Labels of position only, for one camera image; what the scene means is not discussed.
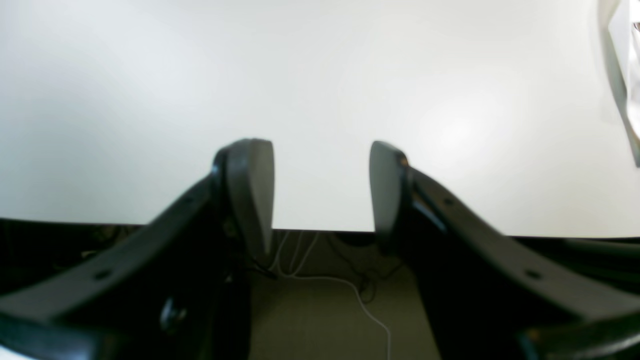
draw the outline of white table surface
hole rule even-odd
[[[273,227],[372,231],[373,140],[504,233],[640,236],[596,0],[0,0],[0,217],[143,224],[273,141]]]

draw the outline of screw hole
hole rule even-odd
[[[111,275],[111,270],[107,269],[107,270],[103,270],[101,272],[95,273],[95,275],[93,275],[93,278],[99,281],[109,277],[109,275]]]
[[[524,272],[528,277],[530,277],[531,279],[536,279],[536,280],[540,280],[542,279],[542,275],[540,275],[539,272],[537,271],[533,271],[533,270],[525,270]]]

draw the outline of white desk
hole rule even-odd
[[[254,136],[274,227],[372,231],[381,139],[502,232],[639,236],[597,8],[0,1],[0,217],[145,223]]]

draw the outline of floor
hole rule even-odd
[[[314,235],[303,233],[298,259]],[[286,271],[299,236],[291,232],[283,247],[281,264]],[[358,283],[328,241],[360,272],[375,268],[386,274],[399,264],[396,258],[381,257],[375,247],[349,247],[332,234],[321,233],[299,275],[336,275]],[[252,275],[252,282],[251,360],[387,358],[385,330],[365,315],[348,285],[282,277],[274,281],[259,274]],[[366,306],[391,331],[391,359],[439,359],[411,273],[402,267],[377,284],[375,299]],[[370,296],[371,287],[363,293],[365,299]]]

